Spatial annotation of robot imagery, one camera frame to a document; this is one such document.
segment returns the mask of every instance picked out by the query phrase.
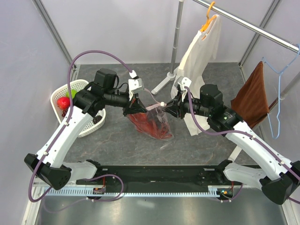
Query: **white basket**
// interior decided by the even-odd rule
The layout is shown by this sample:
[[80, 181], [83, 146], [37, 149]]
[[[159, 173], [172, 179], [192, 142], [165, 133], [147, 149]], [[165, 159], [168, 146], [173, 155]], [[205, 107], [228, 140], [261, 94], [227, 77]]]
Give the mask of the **white basket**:
[[[80, 91], [88, 83], [89, 82], [87, 82], [86, 80], [72, 81], [71, 82], [71, 89], [74, 89], [76, 91]], [[64, 85], [64, 86], [58, 88], [55, 92], [53, 92], [53, 94], [51, 95], [51, 98], [50, 98], [52, 108], [55, 112], [55, 115], [56, 115], [57, 120], [59, 121], [59, 123], [62, 122], [63, 117], [61, 116], [62, 115], [62, 110], [57, 106], [56, 102], [60, 97], [66, 96], [67, 91], [68, 91], [68, 86]], [[97, 113], [97, 116], [98, 115], [102, 116], [102, 120], [100, 120], [97, 124], [94, 124], [93, 121], [88, 123], [88, 125], [85, 126], [85, 128], [82, 130], [82, 132], [79, 134], [78, 137], [84, 137], [86, 135], [89, 135], [89, 134], [93, 133], [95, 130], [97, 130], [100, 127], [103, 126], [104, 121], [105, 121], [105, 115], [106, 115], [105, 109], [99, 111]]]

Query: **brown cloth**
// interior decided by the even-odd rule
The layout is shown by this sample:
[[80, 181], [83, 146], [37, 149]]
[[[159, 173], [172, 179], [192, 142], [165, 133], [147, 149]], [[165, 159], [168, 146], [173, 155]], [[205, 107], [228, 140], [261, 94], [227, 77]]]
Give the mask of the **brown cloth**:
[[269, 113], [264, 89], [263, 62], [259, 62], [235, 99], [231, 100], [231, 108], [253, 128]]

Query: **white cloth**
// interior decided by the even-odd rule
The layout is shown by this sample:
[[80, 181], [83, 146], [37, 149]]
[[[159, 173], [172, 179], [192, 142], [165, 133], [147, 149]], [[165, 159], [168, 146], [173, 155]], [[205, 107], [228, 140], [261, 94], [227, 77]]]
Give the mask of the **white cloth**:
[[[221, 32], [221, 18], [219, 15], [211, 21], [208, 28], [204, 32], [198, 31], [192, 43], [184, 54], [180, 65], [178, 66], [177, 74], [174, 83], [178, 77], [188, 77], [192, 84], [190, 90], [195, 98], [200, 97], [200, 88], [204, 85], [202, 73], [207, 66], [210, 59], [215, 59], [218, 50], [218, 43]], [[177, 95], [176, 87], [172, 86], [171, 98]], [[207, 130], [210, 126], [207, 123], [207, 118], [203, 116], [196, 116], [200, 126]], [[184, 121], [191, 136], [197, 135], [201, 132], [195, 125], [191, 114], [186, 114]]]

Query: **green apple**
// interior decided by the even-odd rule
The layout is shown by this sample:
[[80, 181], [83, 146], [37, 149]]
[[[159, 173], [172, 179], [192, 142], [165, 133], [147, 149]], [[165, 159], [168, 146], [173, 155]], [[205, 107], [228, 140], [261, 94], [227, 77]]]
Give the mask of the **green apple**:
[[[72, 98], [74, 98], [74, 97], [75, 97], [75, 94], [77, 93], [77, 91], [74, 90], [74, 89], [71, 89], [71, 93], [72, 93]], [[69, 92], [68, 92], [68, 91], [66, 92], [66, 97], [69, 98]]]

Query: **clothes hanger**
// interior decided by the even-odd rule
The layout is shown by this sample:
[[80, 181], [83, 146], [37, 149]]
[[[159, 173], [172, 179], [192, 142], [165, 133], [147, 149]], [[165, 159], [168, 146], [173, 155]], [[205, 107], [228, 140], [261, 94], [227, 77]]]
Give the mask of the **clothes hanger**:
[[200, 29], [201, 32], [204, 32], [206, 31], [206, 29], [208, 28], [208, 26], [210, 25], [210, 22], [213, 21], [217, 16], [214, 15], [212, 18], [210, 18], [210, 9], [211, 7], [215, 4], [215, 2], [213, 1], [210, 6], [208, 7], [208, 10], [207, 10], [207, 14], [206, 14], [206, 23], [202, 26], [202, 28]]

